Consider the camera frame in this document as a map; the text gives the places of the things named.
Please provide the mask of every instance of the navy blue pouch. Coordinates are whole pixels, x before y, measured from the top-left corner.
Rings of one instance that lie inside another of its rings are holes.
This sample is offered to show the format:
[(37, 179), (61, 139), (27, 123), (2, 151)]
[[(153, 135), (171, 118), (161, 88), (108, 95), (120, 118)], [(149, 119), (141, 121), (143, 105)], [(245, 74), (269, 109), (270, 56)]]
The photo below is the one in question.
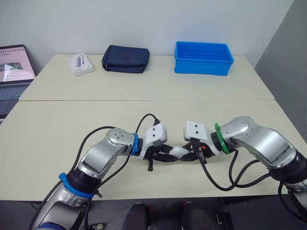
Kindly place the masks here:
[(110, 45), (102, 58), (102, 67), (106, 71), (143, 73), (148, 59), (148, 49)]

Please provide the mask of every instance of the cable connector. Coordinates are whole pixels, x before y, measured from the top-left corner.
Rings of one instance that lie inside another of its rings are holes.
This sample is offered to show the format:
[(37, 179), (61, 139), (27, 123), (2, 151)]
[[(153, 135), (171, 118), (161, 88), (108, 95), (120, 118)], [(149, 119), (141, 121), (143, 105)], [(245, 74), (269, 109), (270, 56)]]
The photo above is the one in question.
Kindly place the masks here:
[(158, 118), (154, 119), (153, 126), (156, 126), (157, 124), (161, 123), (161, 121)]
[(194, 151), (194, 153), (196, 154), (196, 152), (198, 152), (200, 157), (201, 157), (201, 160), (206, 164), (207, 161), (206, 161), (206, 158), (203, 155), (200, 140), (196, 139), (196, 138), (191, 138), (190, 143), (191, 143), (191, 148)]

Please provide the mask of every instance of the black cable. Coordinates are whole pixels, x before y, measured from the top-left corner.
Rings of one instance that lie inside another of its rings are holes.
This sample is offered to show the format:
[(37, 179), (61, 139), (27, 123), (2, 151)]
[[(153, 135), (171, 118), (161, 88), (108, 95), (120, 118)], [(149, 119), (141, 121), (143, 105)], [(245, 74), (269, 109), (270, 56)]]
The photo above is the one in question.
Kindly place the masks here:
[[(228, 171), (229, 180), (230, 180), (230, 182), (232, 184), (234, 183), (234, 180), (232, 178), (232, 168), (233, 168), (233, 166), (235, 164), (237, 156), (238, 156), (238, 150), (236, 149), (235, 155), (234, 155), (234, 157), (233, 157), (233, 159), (232, 159), (232, 161), (230, 163), (229, 171)], [(253, 163), (249, 164), (249, 166), (259, 162), (259, 160), (253, 160), (252, 162)], [(238, 188), (248, 188), (248, 187), (251, 187), (251, 186), (253, 186), (255, 184), (258, 184), (259, 182), (263, 181), (265, 178), (268, 178), (270, 176), (272, 176), (272, 174), (271, 173), (267, 173), (267, 174), (259, 177), (258, 179), (254, 180), (253, 182), (250, 182), (248, 184), (237, 184), (236, 187), (238, 187)]]
[[(73, 172), (73, 170), (75, 169), (75, 167), (77, 166), (77, 163), (79, 161), (79, 158), (80, 158), (80, 155), (81, 155), (81, 152), (82, 152), (82, 149), (84, 147), (84, 144), (86, 142), (86, 140), (95, 132), (99, 131), (99, 130), (102, 130), (102, 129), (106, 129), (106, 128), (114, 128), (112, 126), (104, 126), (104, 127), (100, 127), (100, 128), (97, 128), (97, 129), (94, 129), (92, 132), (90, 132), (82, 141), (81, 143), (81, 146), (79, 147), (79, 151), (77, 153), (77, 156), (76, 156), (76, 160), (73, 164), (73, 166), (71, 167), (70, 171), (67, 173), (67, 176), (69, 174), (71, 174)], [(57, 187), (62, 183), (62, 181), (59, 181), (51, 190), (50, 192), (47, 194), (47, 196), (44, 198), (44, 200), (42, 201), (42, 203), (39, 205), (39, 207), (37, 208), (37, 211), (35, 212), (35, 214), (32, 216), (31, 218), (31, 221), (30, 221), (30, 224), (28, 226), (28, 230), (31, 230), (32, 227), (33, 227), (33, 224), (40, 212), (40, 210), (42, 209), (42, 207), (45, 205), (45, 203), (48, 201), (49, 197), (53, 194), (53, 192), (57, 189)]]
[(146, 114), (146, 115), (140, 120), (140, 122), (139, 122), (139, 124), (138, 124), (138, 126), (137, 126), (137, 128), (136, 128), (136, 130), (135, 130), (135, 133), (138, 133), (139, 128), (140, 128), (140, 126), (141, 126), (143, 120), (144, 120), (146, 117), (148, 117), (148, 116), (152, 116), (152, 117), (154, 118), (154, 123), (156, 123), (156, 122), (159, 123), (159, 120), (158, 120), (158, 118), (156, 118), (155, 115), (153, 115), (153, 114)]
[(69, 176), (73, 170), (75, 169), (75, 167), (77, 166), (77, 163), (79, 161), (79, 158), (80, 158), (80, 155), (81, 155), (81, 152), (82, 152), (82, 149), (84, 147), (84, 144), (86, 142), (86, 140), (92, 135), (94, 134), (95, 132), (99, 131), (99, 130), (102, 130), (102, 129), (106, 129), (106, 128), (115, 128), (113, 126), (104, 126), (104, 127), (100, 127), (100, 128), (97, 128), (97, 129), (94, 129), (92, 132), (90, 132), (88, 135), (86, 135), (86, 137), (83, 139), (80, 147), (79, 147), (79, 150), (78, 150), (78, 154), (77, 154), (77, 157), (76, 157), (76, 160), (75, 162), (73, 163), (73, 166), (71, 167), (70, 171), (67, 173), (67, 176)]
[(84, 229), (85, 230), (88, 229), (88, 212), (90, 210), (91, 203), (92, 203), (92, 199), (89, 198), (87, 201), (87, 207), (86, 207), (85, 214), (84, 214)]
[[(135, 133), (136, 133), (136, 134), (138, 133), (139, 128), (140, 128), (140, 126), (141, 126), (143, 120), (144, 120), (146, 117), (148, 117), (148, 116), (152, 116), (152, 117), (154, 118), (154, 123), (159, 122), (158, 118), (156, 118), (155, 115), (153, 115), (153, 114), (146, 114), (146, 115), (145, 115), (144, 117), (142, 117), (142, 119), (140, 120), (140, 122), (139, 122), (139, 124), (138, 124), (138, 126), (137, 126), (137, 128), (136, 128), (136, 130), (135, 130)], [(97, 189), (100, 188), (101, 186), (103, 186), (103, 185), (104, 185), (106, 182), (108, 182), (110, 179), (112, 179), (117, 173), (119, 173), (119, 172), (126, 166), (126, 164), (127, 164), (128, 161), (129, 161), (129, 158), (130, 158), (130, 154), (127, 156), (127, 159), (126, 159), (126, 161), (124, 162), (124, 164), (123, 164), (119, 169), (117, 169), (113, 174), (111, 174), (108, 178), (106, 178), (103, 182), (101, 182), (101, 183), (98, 185)]]
[(283, 199), (283, 195), (282, 195), (282, 188), (283, 188), (283, 182), (280, 181), (279, 186), (278, 186), (278, 197), (280, 199), (280, 202), (282, 203), (283, 207), (285, 209), (287, 209), (287, 211), (293, 215), (294, 217), (298, 218), (300, 221), (307, 223), (307, 219), (299, 216), (298, 214), (296, 214), (294, 211), (292, 211), (289, 206), (286, 204), (285, 200)]
[(127, 156), (126, 161), (124, 162), (124, 164), (123, 164), (119, 169), (117, 169), (117, 170), (115, 171), (115, 173), (111, 174), (108, 178), (106, 178), (103, 182), (101, 182), (101, 183), (98, 185), (97, 189), (100, 188), (101, 186), (103, 186), (103, 185), (104, 185), (106, 182), (108, 182), (109, 180), (111, 180), (117, 173), (119, 173), (119, 172), (126, 166), (126, 164), (127, 164), (128, 161), (129, 161), (129, 158), (130, 158), (130, 154)]
[(196, 155), (197, 155), (199, 161), (201, 162), (201, 166), (202, 166), (203, 170), (205, 171), (205, 173), (206, 173), (208, 179), (211, 181), (211, 183), (212, 183), (215, 187), (217, 187), (218, 189), (220, 189), (220, 190), (222, 190), (222, 191), (230, 191), (230, 190), (232, 190), (232, 189), (237, 185), (237, 183), (238, 183), (239, 180), (241, 179), (241, 177), (242, 177), (243, 173), (246, 171), (246, 169), (247, 169), (249, 166), (251, 166), (252, 164), (254, 164), (255, 162), (257, 162), (257, 160), (254, 160), (254, 161), (251, 161), (250, 163), (248, 163), (247, 165), (245, 165), (245, 166), (243, 167), (243, 169), (240, 171), (240, 173), (239, 173), (238, 177), (236, 178), (236, 180), (231, 184), (231, 186), (229, 186), (229, 187), (227, 187), (227, 188), (223, 188), (223, 187), (221, 187), (220, 185), (218, 185), (218, 184), (214, 181), (214, 179), (211, 177), (211, 175), (209, 174), (209, 172), (208, 172), (208, 170), (207, 170), (207, 168), (206, 168), (205, 163), (203, 162), (203, 160), (202, 160), (201, 157), (200, 157), (200, 153), (199, 153), (198, 151), (195, 151), (195, 153), (196, 153)]

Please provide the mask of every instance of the white wall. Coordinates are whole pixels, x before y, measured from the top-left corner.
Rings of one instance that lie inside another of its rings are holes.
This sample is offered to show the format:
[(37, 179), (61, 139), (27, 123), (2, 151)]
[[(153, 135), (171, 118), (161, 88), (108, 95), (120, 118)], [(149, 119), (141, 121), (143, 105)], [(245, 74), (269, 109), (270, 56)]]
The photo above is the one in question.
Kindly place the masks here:
[(255, 66), (293, 0), (1, 0), (0, 46), (25, 44), (36, 72), (56, 53), (109, 44), (171, 55), (175, 42), (227, 43)]

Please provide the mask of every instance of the silver metal casing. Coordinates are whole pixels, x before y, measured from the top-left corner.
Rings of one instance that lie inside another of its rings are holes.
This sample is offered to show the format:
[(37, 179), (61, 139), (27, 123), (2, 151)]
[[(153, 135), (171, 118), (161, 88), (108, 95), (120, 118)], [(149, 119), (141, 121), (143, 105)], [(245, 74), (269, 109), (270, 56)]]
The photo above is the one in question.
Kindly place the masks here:
[(228, 145), (246, 148), (268, 169), (284, 167), (296, 155), (296, 149), (281, 134), (247, 116), (231, 120), (221, 127), (221, 133)]
[(78, 164), (85, 174), (102, 179), (115, 163), (117, 156), (128, 156), (134, 143), (134, 134), (123, 129), (114, 128), (106, 137), (92, 146)]

